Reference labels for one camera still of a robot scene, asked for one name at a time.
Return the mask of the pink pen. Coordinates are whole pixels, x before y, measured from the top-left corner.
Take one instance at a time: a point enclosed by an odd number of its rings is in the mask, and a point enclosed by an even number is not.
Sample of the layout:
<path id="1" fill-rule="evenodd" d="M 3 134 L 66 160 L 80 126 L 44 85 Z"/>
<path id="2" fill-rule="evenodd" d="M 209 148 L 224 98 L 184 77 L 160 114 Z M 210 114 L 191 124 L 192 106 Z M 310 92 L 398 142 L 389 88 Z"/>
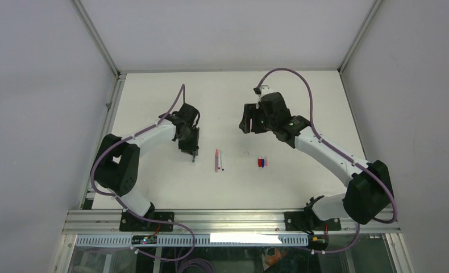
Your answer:
<path id="1" fill-rule="evenodd" d="M 215 150 L 215 157 L 214 157 L 214 159 L 215 159 L 214 172 L 218 173 L 218 171 L 220 169 L 220 166 L 219 166 L 219 150 L 218 149 Z"/>

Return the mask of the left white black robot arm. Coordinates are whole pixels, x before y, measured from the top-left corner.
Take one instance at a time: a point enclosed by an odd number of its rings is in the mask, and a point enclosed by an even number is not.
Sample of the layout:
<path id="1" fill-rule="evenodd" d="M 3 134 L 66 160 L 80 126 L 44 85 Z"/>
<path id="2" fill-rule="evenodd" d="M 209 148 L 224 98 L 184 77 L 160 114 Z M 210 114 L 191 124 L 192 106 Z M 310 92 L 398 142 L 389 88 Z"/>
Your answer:
<path id="1" fill-rule="evenodd" d="M 183 104 L 178 111 L 159 116 L 156 123 L 130 136 L 106 135 L 90 171 L 93 185 L 109 191 L 123 208 L 134 214 L 132 223 L 141 231 L 155 223 L 155 206 L 136 187 L 140 158 L 166 142 L 177 142 L 178 149 L 193 158 L 198 155 L 200 112 Z"/>

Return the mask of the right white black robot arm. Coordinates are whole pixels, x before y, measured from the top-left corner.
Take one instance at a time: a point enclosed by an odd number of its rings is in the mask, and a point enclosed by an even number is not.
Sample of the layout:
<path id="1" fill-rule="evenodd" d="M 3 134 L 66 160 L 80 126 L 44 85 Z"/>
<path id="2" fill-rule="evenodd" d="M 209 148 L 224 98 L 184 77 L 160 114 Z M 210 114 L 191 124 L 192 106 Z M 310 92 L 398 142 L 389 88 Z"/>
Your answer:
<path id="1" fill-rule="evenodd" d="M 310 199 L 304 207 L 304 222 L 310 230 L 319 230 L 332 218 L 347 216 L 365 225 L 391 203 L 393 191 L 383 162 L 370 163 L 331 148 L 330 142 L 314 132 L 308 119 L 291 115 L 279 92 L 245 104 L 239 128 L 245 134 L 272 132 L 280 142 L 311 156 L 346 187 L 344 194 Z"/>

